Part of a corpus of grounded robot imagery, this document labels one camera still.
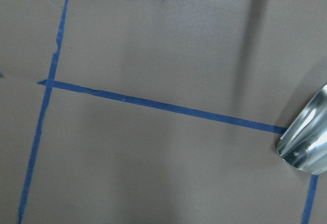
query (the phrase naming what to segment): blue tape line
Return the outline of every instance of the blue tape line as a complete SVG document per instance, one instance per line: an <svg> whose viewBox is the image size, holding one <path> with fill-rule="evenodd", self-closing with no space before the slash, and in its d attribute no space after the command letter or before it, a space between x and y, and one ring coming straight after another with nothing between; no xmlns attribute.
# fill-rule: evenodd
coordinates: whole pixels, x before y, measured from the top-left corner
<svg viewBox="0 0 327 224"><path fill-rule="evenodd" d="M309 190L308 190L307 201L305 204L305 209L303 211L303 217L302 217L301 224L309 224L313 201L314 201L315 195L316 195L317 182L318 182L318 175L312 175L311 180L310 180Z"/></svg>
<svg viewBox="0 0 327 224"><path fill-rule="evenodd" d="M39 82L38 84L46 85L46 80ZM73 85L73 84L69 84L69 83L65 83L65 82L55 81L53 87L65 89L65 90L69 90L69 91L73 91L73 92L78 92L78 93L86 93L86 94L90 94L93 96L98 96L98 97L102 97L102 98L106 98L106 99L118 100L118 101L136 104L136 105L142 105L142 106L147 106L147 107L151 107L151 108L172 111L174 113L180 113L180 114L185 114L185 115L189 115L189 116L193 116L193 117L214 120L214 121L218 121L218 122L222 122L222 123L229 123L229 124L238 125L238 126L242 126L242 127L263 130L263 131L267 131L267 132L271 132L271 133L283 134L286 131L286 128L278 127L278 126L274 126L274 125L270 125L270 124L259 123L259 122L254 122L254 121L240 119L240 118L234 118L234 117L215 114L215 113L209 113L206 111L190 109L190 108L186 108L186 107L182 107L182 106L166 104L166 103L162 103L162 102L146 100L146 99L141 99L141 98L127 96L127 95L121 95L121 94L112 93L112 92L108 92L108 91L94 90L94 89L81 87L78 85Z"/></svg>
<svg viewBox="0 0 327 224"><path fill-rule="evenodd" d="M37 122L37 127L36 127L36 131L35 131L33 145L32 145L30 160L29 160L26 177L25 177L25 182L24 182L24 186L23 186L23 190L22 190L21 198L20 198L19 217L18 217L19 224L22 224L22 222L23 222L27 198L29 195L29 189L30 189L34 166L35 166L35 161L36 161L36 157L37 157L37 151L39 148L40 138L42 135L43 121L44 121L46 109L49 105L50 96L51 96L51 92L52 92L52 88L53 88L53 84L54 84L54 80L55 80L57 64L58 64L58 59L59 59L60 50L61 50L61 44L62 44L62 40L63 40L63 33L64 33L64 28L65 28L65 19L66 19L68 1L69 0L65 0L65 4L63 6L60 25L59 25L59 29L58 29L57 38L56 38L57 50L56 50L56 52L53 53L50 70L49 70L49 75L48 75L48 80L45 83L45 92L44 92L42 107L41 107L39 119Z"/></svg>

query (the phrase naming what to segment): gray surface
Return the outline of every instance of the gray surface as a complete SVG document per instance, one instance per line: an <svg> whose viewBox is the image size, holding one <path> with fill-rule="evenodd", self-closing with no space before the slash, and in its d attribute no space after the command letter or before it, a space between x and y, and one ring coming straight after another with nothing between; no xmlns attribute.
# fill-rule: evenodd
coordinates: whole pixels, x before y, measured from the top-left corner
<svg viewBox="0 0 327 224"><path fill-rule="evenodd" d="M16 223L64 0L2 1L0 222ZM56 79L288 126L326 82L326 18L325 0L71 0ZM55 89L25 223L300 223L310 176L277 139Z"/></svg>

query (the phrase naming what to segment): metal cup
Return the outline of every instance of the metal cup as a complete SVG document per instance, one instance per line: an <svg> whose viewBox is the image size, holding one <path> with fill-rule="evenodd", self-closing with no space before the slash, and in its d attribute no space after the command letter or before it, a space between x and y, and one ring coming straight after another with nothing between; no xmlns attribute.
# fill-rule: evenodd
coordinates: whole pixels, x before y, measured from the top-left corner
<svg viewBox="0 0 327 224"><path fill-rule="evenodd" d="M283 134L277 152L305 172L321 174L327 170L327 84Z"/></svg>

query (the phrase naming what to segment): shiny metal object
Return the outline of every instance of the shiny metal object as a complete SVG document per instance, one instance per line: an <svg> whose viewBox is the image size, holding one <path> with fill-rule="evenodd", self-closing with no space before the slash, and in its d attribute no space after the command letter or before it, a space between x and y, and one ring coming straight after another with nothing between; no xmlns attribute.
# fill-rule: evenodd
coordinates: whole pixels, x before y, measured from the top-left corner
<svg viewBox="0 0 327 224"><path fill-rule="evenodd" d="M277 152L305 172L321 174L327 170L327 84L283 134Z"/></svg>

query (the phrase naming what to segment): blue tape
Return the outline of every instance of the blue tape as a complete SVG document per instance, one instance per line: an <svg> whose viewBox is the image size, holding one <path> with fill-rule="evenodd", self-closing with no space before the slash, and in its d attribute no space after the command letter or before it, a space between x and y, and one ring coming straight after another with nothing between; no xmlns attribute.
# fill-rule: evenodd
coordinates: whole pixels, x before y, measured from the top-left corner
<svg viewBox="0 0 327 224"><path fill-rule="evenodd" d="M59 29L58 29L57 38L56 38L57 50L56 50L56 52L53 53L50 70L49 70L49 75L48 75L48 80L45 83L45 92L44 92L42 107L41 107L39 119L37 122L37 127L36 127L36 131L35 131L33 145L32 145L30 160L29 160L26 177L25 177L25 182L24 182L24 186L23 186L23 190L22 190L21 198L20 198L19 217L18 217L19 224L22 224L22 222L23 222L26 203L27 203L27 199L28 199L28 195L29 195L29 189L30 189L34 166L35 166L35 161L36 161L36 157L37 157L37 151L39 148L40 139L41 139L41 135L42 135L43 121L44 121L46 109L49 105L50 96L51 96L51 92L52 92L52 88L53 88L53 84L54 84L54 80L55 80L57 64L58 64L58 59L59 59L60 50L61 50L61 44L62 44L62 40L63 40L63 33L64 33L64 28L65 28L65 19L66 19L68 1L69 0L65 0L65 4L63 6L60 25L59 25Z"/></svg>
<svg viewBox="0 0 327 224"><path fill-rule="evenodd" d="M313 201L314 201L315 195L316 195L317 183L318 183L318 176L312 175L311 180L310 180L309 190L308 190L307 201L305 204L305 209L303 211L303 217L302 217L301 224L309 224Z"/></svg>
<svg viewBox="0 0 327 224"><path fill-rule="evenodd" d="M46 85L46 80L39 82L38 84ZM68 91L78 92L78 93L86 93L86 94L90 94L93 96L98 96L98 97L102 97L102 98L106 98L106 99L118 100L118 101L136 104L136 105L142 105L142 106L147 106L147 107L151 107L151 108L172 111L174 113L180 113L180 114L185 114L185 115L189 115L189 116L193 116L193 117L214 120L214 121L218 121L218 122L222 122L222 123L229 123L229 124L238 125L238 126L242 126L242 127L263 130L263 131L267 131L267 132L271 132L271 133L283 134L286 131L286 128L278 127L278 126L274 126L274 125L270 125L270 124L259 123L259 122L254 122L254 121L240 119L240 118L234 118L234 117L215 114L215 113L209 113L206 111L190 109L190 108L186 108L186 107L182 107L182 106L166 104L166 103L162 103L162 102L146 100L146 99L141 99L141 98L127 96L127 95L121 95L121 94L112 93L112 92L108 92L108 91L94 90L94 89L81 87L78 85L73 85L73 84L64 83L64 82L55 81L53 84L53 87L65 89Z"/></svg>

